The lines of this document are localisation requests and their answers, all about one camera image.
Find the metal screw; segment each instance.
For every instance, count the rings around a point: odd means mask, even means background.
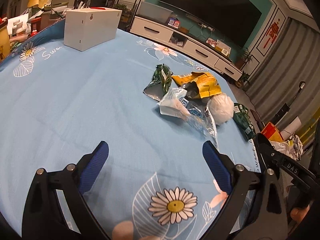
[[[237,171],[244,171],[244,166],[241,164],[237,164],[236,169],[237,169]]]
[[[44,173],[44,169],[43,168],[39,168],[37,170],[37,174],[41,175],[42,173]]]
[[[67,170],[68,170],[68,171],[73,171],[75,168],[76,168],[76,166],[75,166],[74,164],[69,164],[69,165],[67,166]]]
[[[267,169],[267,173],[268,173],[269,175],[275,174],[275,172],[273,171],[273,169]]]

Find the black drawer handle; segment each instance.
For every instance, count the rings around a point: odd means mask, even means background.
[[[148,28],[148,27],[144,27],[146,30],[148,30],[148,31],[152,31],[152,32],[154,32],[154,33],[160,33],[160,32],[158,32],[158,31],[155,31],[155,30],[153,30],[153,29],[150,29],[150,28]]]
[[[201,51],[199,51],[199,50],[197,50],[197,49],[196,49],[196,52],[198,52],[199,54],[201,54],[201,55],[204,56],[204,57],[209,57],[209,56],[207,56],[206,54],[203,54]]]
[[[232,75],[234,75],[234,73],[232,71],[228,70],[226,67],[224,69],[227,70],[228,72],[230,72]]]

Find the teal wall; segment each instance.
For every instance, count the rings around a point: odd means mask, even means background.
[[[167,9],[172,10],[175,14],[178,15],[179,20],[181,21],[181,26],[187,29],[190,29],[190,34],[194,35],[194,36],[198,36],[201,35],[201,27],[197,24],[195,24],[195,22],[193,22],[191,19],[187,18],[185,16],[185,12],[174,8],[172,6],[166,5],[164,3],[159,2],[158,0],[145,0],[146,2],[149,3],[153,3],[153,4],[157,4],[159,6],[165,7]],[[262,27],[263,22],[265,21],[271,7],[272,7],[272,3],[270,0],[249,0],[250,2],[252,2],[258,9],[259,11],[262,13],[261,17],[256,25],[256,27],[254,28],[254,30],[252,31],[249,39],[247,40],[245,47],[249,47],[250,44],[252,43],[253,39],[255,38],[255,36],[257,35],[257,33],[259,32],[260,28]],[[237,54],[241,51],[241,48],[239,46],[237,46],[236,44],[234,44],[232,41],[230,41],[227,37],[225,37],[223,35],[223,33],[220,33],[219,31],[215,30],[212,35],[211,31],[209,31],[208,29],[202,29],[202,33],[203,36],[205,36],[205,38],[212,38],[214,40],[224,40],[223,42],[225,44],[227,44],[228,46],[231,47],[231,54],[230,54],[230,59],[232,61],[236,61],[237,59]]]

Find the curtain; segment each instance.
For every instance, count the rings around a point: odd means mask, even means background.
[[[289,18],[272,51],[250,79],[246,93],[261,120],[268,122],[284,103],[293,100],[300,81],[306,84],[279,129],[297,116],[303,126],[320,106],[320,34]]]

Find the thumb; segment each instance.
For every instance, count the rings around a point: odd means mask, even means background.
[[[296,221],[298,224],[300,224],[301,221],[306,216],[306,214],[308,213],[309,209],[310,209],[310,206],[307,206],[304,209],[294,208],[294,209],[292,209],[290,216],[294,221]]]

